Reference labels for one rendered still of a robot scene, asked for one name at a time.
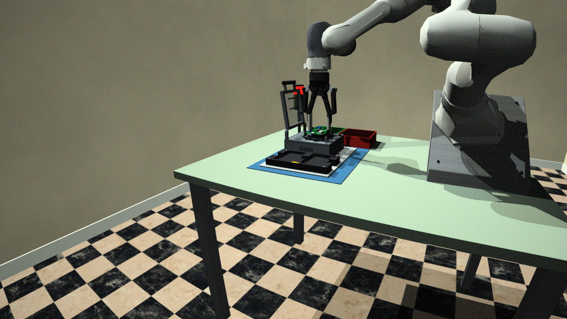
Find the green open-top bin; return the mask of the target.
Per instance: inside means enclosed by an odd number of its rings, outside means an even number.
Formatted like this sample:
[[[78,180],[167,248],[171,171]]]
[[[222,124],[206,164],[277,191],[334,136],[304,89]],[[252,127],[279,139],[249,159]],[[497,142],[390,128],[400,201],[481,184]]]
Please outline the green open-top bin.
[[[324,128],[324,127],[326,127],[326,126],[317,126],[317,127],[322,127],[322,128]],[[314,127],[314,128],[317,128],[317,127]],[[331,129],[333,129],[333,130],[331,130],[331,133],[335,133],[335,134],[339,134],[339,133],[341,133],[343,130],[345,130],[345,129],[343,129],[343,128],[338,128],[338,127],[331,127]]]

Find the red open-top bin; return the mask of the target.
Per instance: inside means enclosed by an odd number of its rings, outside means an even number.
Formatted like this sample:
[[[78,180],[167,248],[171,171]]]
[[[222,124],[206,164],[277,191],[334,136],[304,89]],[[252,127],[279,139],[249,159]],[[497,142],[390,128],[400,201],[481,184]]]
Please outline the red open-top bin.
[[[347,128],[339,135],[344,135],[344,147],[370,149],[376,141],[377,132]]]

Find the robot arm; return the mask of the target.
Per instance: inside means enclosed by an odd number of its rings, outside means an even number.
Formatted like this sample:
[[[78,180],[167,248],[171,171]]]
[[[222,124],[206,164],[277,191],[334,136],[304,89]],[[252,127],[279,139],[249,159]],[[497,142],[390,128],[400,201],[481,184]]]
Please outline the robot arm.
[[[356,38],[378,24],[403,20],[424,5],[437,13],[421,27],[424,52],[455,61],[447,71],[435,124],[452,145],[498,144],[505,121],[485,90],[493,78],[533,55],[536,31],[530,21],[495,16],[496,0],[377,0],[344,23],[311,24],[304,69],[328,71],[331,55],[349,56]]]

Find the green circuit board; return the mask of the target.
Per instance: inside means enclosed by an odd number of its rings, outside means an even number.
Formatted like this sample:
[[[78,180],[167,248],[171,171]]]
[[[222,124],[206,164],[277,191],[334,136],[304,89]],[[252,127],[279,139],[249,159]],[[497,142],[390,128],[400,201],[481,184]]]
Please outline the green circuit board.
[[[324,135],[324,134],[326,133],[326,127],[324,127],[324,128],[322,128],[322,127],[317,127],[317,128],[312,129],[312,130],[309,130],[309,131],[306,132],[306,133],[308,133],[308,134],[313,134],[313,135],[314,135],[315,133],[316,133],[317,135]]]

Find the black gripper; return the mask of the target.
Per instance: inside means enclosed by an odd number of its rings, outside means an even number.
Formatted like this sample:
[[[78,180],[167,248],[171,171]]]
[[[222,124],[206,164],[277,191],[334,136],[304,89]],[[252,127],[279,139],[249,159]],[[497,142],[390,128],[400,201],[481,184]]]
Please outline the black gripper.
[[[312,111],[314,107],[315,100],[317,96],[322,96],[326,112],[326,130],[331,132],[332,115],[337,113],[336,105],[336,92],[337,88],[333,88],[329,85],[329,72],[310,72],[309,73],[310,84],[307,87],[303,87],[303,113],[307,114],[307,131],[312,130]],[[308,92],[311,93],[311,99],[308,106]],[[331,92],[331,107],[328,100],[327,92]]]

